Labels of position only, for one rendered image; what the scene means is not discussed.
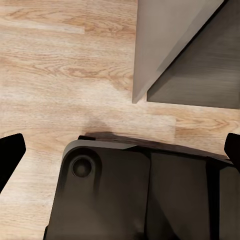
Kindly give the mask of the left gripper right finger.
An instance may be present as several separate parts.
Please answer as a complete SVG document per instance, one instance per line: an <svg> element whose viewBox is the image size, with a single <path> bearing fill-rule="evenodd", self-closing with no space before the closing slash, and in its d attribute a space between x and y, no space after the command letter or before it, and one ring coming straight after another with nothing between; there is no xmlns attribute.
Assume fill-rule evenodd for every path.
<svg viewBox="0 0 240 240"><path fill-rule="evenodd" d="M235 133L228 133L224 151L240 173L240 135Z"/></svg>

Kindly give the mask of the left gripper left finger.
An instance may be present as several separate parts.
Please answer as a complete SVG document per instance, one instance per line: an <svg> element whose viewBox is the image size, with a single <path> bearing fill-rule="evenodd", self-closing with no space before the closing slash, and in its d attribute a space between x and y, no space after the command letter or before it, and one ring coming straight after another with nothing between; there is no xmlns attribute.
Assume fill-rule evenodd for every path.
<svg viewBox="0 0 240 240"><path fill-rule="evenodd" d="M26 152L21 133L0 138L0 193Z"/></svg>

